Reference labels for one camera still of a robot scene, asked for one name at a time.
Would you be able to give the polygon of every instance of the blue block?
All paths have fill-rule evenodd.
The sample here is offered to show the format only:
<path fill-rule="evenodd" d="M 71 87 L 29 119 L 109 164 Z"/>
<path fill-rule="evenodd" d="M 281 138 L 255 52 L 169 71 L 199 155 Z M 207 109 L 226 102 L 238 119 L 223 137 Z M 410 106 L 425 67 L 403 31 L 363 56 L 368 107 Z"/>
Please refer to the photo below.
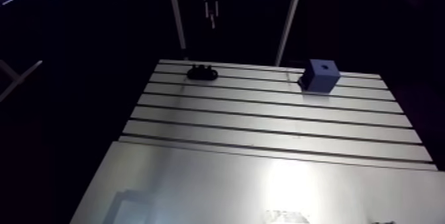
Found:
<path fill-rule="evenodd" d="M 332 60 L 309 60 L 299 83 L 304 91 L 329 93 L 340 79 L 340 72 Z"/>

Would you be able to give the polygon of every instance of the metal rod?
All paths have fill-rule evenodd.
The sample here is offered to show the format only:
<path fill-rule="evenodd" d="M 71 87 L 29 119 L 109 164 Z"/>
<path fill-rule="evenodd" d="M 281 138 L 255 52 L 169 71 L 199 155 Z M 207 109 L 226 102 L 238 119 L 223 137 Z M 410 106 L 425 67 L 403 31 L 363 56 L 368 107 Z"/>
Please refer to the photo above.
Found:
<path fill-rule="evenodd" d="M 181 49 L 185 49 L 184 30 L 182 29 L 181 13 L 179 12 L 179 4 L 178 4 L 177 0 L 172 0 L 172 6 L 173 6 L 173 14 L 175 15 L 175 22 L 176 22 L 177 35 L 179 37 L 179 44 L 181 45 Z"/>
<path fill-rule="evenodd" d="M 286 47 L 287 37 L 289 36 L 289 31 L 292 27 L 293 16 L 298 5 L 298 0 L 292 0 L 291 6 L 289 7 L 289 12 L 287 13 L 286 22 L 284 24 L 283 35 L 281 36 L 281 41 L 278 46 L 277 58 L 275 60 L 275 66 L 281 64 L 281 59 L 283 58 L 284 48 Z"/>
<path fill-rule="evenodd" d="M 217 17 L 219 17 L 219 4 L 218 1 L 215 1 L 215 14 Z"/>

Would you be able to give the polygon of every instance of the black object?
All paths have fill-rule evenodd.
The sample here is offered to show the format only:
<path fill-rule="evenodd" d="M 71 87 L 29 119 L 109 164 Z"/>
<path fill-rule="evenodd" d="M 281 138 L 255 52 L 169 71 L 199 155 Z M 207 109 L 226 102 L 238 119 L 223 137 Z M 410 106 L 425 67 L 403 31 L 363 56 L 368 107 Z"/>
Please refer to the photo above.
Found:
<path fill-rule="evenodd" d="M 218 78 L 218 72 L 212 69 L 212 66 L 204 67 L 194 64 L 193 67 L 187 72 L 187 78 L 191 80 L 215 80 Z"/>

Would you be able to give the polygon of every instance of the metal frame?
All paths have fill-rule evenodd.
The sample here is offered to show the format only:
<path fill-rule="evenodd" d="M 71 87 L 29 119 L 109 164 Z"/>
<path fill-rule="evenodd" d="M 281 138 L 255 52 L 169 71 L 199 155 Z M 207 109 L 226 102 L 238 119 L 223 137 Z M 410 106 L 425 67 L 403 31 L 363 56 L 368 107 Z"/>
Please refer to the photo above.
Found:
<path fill-rule="evenodd" d="M 0 69 L 3 70 L 13 81 L 6 90 L 0 95 L 0 102 L 2 102 L 18 85 L 23 83 L 23 81 L 28 77 L 39 65 L 41 65 L 42 61 L 39 60 L 33 66 L 28 68 L 22 75 L 19 75 L 14 71 L 4 60 L 0 60 Z"/>

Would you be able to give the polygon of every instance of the metal bar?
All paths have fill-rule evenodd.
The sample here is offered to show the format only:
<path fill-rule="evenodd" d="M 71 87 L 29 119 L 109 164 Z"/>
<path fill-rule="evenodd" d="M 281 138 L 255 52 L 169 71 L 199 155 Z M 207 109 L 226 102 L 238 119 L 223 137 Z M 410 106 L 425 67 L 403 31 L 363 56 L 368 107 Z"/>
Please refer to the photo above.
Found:
<path fill-rule="evenodd" d="M 289 8 L 289 12 L 287 14 L 286 22 L 284 24 L 283 36 L 281 37 L 281 42 L 278 46 L 277 58 L 275 60 L 275 66 L 279 66 L 281 64 L 281 59 L 283 58 L 284 48 L 286 47 L 287 37 L 289 36 L 289 32 L 292 27 L 293 17 L 295 15 L 295 10 L 297 8 L 299 0 L 292 0 L 291 6 Z"/>
<path fill-rule="evenodd" d="M 173 14 L 175 15 L 175 22 L 176 22 L 177 36 L 179 38 L 179 44 L 181 45 L 181 49 L 186 49 L 184 30 L 182 28 L 182 21 L 181 21 L 181 13 L 179 12 L 179 3 L 177 0 L 172 0 L 172 7 L 173 7 Z"/>

